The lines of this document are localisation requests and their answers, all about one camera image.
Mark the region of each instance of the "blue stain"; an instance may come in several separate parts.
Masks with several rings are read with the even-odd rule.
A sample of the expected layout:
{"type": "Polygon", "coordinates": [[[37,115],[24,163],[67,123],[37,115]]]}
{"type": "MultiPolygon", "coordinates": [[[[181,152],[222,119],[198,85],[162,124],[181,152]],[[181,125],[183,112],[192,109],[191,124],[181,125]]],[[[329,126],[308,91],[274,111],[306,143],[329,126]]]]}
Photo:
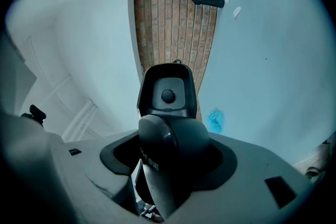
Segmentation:
{"type": "Polygon", "coordinates": [[[207,118],[209,132],[221,134],[224,130],[224,113],[215,108],[207,118]]]}

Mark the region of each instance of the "black plastic panel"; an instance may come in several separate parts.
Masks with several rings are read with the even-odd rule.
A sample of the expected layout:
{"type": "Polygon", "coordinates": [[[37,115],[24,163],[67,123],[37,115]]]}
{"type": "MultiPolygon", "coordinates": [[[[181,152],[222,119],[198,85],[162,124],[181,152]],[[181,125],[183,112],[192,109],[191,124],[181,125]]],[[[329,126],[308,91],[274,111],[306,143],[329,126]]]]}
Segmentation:
{"type": "Polygon", "coordinates": [[[265,179],[265,183],[273,194],[279,208],[284,207],[296,198],[296,194],[291,190],[281,176],[265,179]]]}
{"type": "Polygon", "coordinates": [[[143,76],[137,108],[140,116],[156,114],[195,119],[197,102],[193,74],[190,68],[181,63],[164,63],[149,68],[143,76]],[[158,92],[157,84],[158,82],[161,84],[162,81],[165,81],[162,79],[172,78],[178,79],[179,82],[177,85],[176,81],[173,81],[173,83],[168,83],[164,88],[161,88],[160,91],[172,90],[177,98],[173,103],[163,105],[161,100],[159,100],[162,93],[158,92]]]}
{"type": "Polygon", "coordinates": [[[117,140],[100,152],[100,160],[105,167],[117,175],[130,176],[140,159],[138,133],[117,140]]]}

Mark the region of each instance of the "brick wall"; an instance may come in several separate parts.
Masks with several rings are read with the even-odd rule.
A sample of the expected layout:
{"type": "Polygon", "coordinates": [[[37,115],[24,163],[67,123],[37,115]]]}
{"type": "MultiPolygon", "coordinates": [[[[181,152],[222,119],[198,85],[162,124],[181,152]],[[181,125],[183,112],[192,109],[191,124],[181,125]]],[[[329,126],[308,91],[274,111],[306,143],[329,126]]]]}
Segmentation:
{"type": "MultiPolygon", "coordinates": [[[[134,0],[134,12],[144,71],[180,59],[192,70],[198,95],[214,37],[217,8],[195,6],[192,0],[134,0]]],[[[202,120],[199,105],[197,118],[202,120]]]]}

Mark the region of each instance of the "white wall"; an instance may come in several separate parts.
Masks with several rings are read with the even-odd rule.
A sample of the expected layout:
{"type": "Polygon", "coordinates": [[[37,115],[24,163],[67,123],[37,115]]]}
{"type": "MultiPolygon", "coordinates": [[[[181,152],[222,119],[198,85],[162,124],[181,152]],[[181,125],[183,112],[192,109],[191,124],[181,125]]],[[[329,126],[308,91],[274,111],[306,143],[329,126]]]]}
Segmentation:
{"type": "Polygon", "coordinates": [[[304,157],[336,130],[335,44],[321,0],[231,0],[217,13],[203,121],[217,107],[224,135],[304,157]]]}
{"type": "Polygon", "coordinates": [[[14,43],[20,46],[29,35],[52,26],[59,8],[59,0],[19,0],[12,3],[5,22],[14,43]]]}
{"type": "MultiPolygon", "coordinates": [[[[78,92],[72,81],[67,82],[57,94],[41,104],[42,100],[64,78],[69,76],[59,56],[53,27],[47,27],[31,35],[18,49],[25,58],[26,66],[36,75],[37,80],[29,92],[20,114],[29,113],[31,104],[47,114],[45,130],[62,135],[74,115],[88,100],[78,92]]],[[[95,134],[88,132],[92,138],[95,134]]]]}
{"type": "Polygon", "coordinates": [[[128,0],[65,1],[55,29],[68,70],[114,132],[136,129],[140,80],[128,0]]]}
{"type": "Polygon", "coordinates": [[[6,32],[0,34],[0,110],[19,115],[36,76],[6,32]]]}

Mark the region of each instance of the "black cylinder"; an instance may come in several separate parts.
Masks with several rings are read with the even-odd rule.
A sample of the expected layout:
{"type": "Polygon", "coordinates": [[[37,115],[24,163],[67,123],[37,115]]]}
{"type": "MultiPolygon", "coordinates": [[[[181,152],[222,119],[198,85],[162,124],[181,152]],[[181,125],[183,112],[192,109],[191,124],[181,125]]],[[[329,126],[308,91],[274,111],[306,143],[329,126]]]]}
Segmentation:
{"type": "Polygon", "coordinates": [[[192,0],[195,5],[208,5],[213,7],[222,8],[224,7],[225,1],[224,0],[192,0]]]}

